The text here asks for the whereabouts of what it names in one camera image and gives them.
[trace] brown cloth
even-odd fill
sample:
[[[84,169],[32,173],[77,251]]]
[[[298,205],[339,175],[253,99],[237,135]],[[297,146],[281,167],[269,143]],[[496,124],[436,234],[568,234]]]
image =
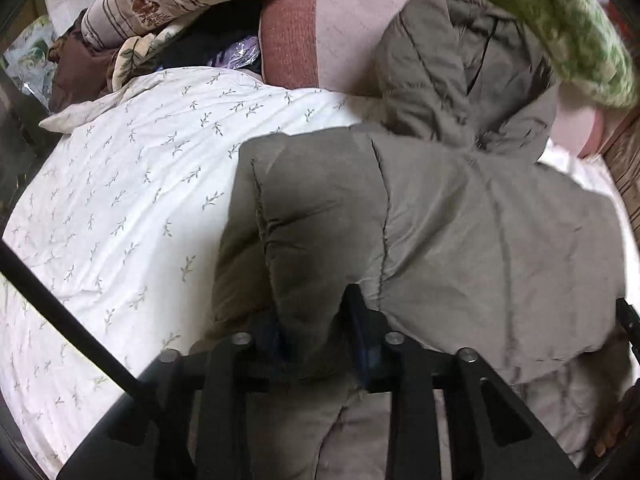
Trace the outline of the brown cloth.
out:
[[[49,61],[58,64],[49,101],[49,110],[53,113],[72,104],[97,99],[108,89],[107,82],[111,80],[109,72],[113,71],[112,60],[118,49],[100,52],[84,40],[80,27],[85,12],[86,9],[80,12],[69,30],[49,49]]]

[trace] white bed sheet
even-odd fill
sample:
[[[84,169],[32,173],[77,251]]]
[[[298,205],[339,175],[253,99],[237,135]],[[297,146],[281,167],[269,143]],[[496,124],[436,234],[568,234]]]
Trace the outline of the white bed sheet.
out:
[[[70,133],[18,202],[4,240],[128,369],[186,352],[210,323],[210,292],[238,146],[379,119],[376,99],[286,91],[240,72],[173,69],[47,120]],[[601,160],[548,145],[543,161],[606,194],[625,234],[628,299],[638,250]],[[0,282],[0,388],[54,478],[121,391]]]

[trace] plastic bag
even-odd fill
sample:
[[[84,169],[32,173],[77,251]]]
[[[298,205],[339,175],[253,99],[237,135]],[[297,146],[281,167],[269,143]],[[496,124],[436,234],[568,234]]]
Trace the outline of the plastic bag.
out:
[[[32,94],[49,110],[56,64],[47,60],[56,33],[48,16],[41,16],[5,51],[0,66],[23,94]]]
[[[216,68],[238,69],[251,65],[260,56],[258,36],[247,36],[220,52],[213,64]]]

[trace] green blanket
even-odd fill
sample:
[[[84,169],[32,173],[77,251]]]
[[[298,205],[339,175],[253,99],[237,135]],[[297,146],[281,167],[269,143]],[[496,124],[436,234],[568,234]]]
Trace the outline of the green blanket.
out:
[[[563,80],[602,104],[635,104],[633,61],[596,0],[491,1],[529,25]]]

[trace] leaf patterned sheet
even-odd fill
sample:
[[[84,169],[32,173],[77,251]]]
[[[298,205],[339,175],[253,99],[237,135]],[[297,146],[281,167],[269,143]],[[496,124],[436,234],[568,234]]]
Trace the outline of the leaf patterned sheet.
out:
[[[238,147],[379,120],[376,99],[287,91],[241,72],[179,68],[133,80],[43,126],[64,137],[4,240],[132,373],[187,352],[210,319]],[[51,478],[120,396],[0,277],[0,388]]]

